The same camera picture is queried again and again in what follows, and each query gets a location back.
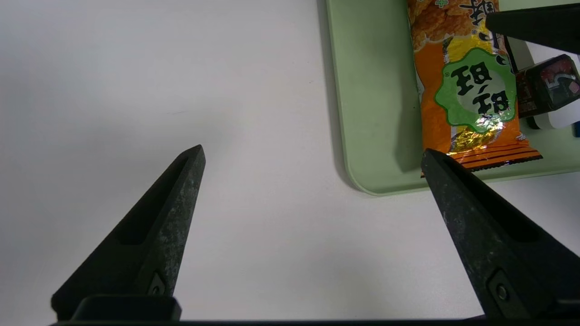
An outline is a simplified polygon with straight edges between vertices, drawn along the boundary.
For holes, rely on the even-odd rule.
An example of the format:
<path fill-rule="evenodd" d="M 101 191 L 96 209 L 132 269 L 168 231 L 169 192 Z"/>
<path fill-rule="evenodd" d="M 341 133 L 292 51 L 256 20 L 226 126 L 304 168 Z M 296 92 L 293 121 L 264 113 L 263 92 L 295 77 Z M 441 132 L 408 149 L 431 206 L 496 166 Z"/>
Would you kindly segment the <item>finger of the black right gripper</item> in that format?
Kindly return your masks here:
<path fill-rule="evenodd" d="M 491 13 L 492 32 L 564 52 L 580 53 L 580 5 L 565 4 Z"/>

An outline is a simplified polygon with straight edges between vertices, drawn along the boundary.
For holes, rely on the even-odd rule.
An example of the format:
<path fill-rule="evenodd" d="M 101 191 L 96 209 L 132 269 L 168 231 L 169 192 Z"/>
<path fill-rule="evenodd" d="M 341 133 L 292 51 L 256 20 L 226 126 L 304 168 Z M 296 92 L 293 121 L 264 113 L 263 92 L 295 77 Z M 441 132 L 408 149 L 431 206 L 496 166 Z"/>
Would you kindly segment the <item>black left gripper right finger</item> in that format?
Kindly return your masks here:
<path fill-rule="evenodd" d="M 485 319 L 578 320 L 578 255 L 450 156 L 421 167 Z"/>

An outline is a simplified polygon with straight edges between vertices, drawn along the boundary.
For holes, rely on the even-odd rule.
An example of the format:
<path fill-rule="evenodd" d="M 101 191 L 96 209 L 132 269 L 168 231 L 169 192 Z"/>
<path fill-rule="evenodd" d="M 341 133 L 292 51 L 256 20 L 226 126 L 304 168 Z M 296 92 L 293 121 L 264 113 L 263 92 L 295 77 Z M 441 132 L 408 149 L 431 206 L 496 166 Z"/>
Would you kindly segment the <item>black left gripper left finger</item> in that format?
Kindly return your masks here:
<path fill-rule="evenodd" d="M 173 296 L 205 168 L 183 151 L 51 299 L 58 322 L 174 322 Z"/>

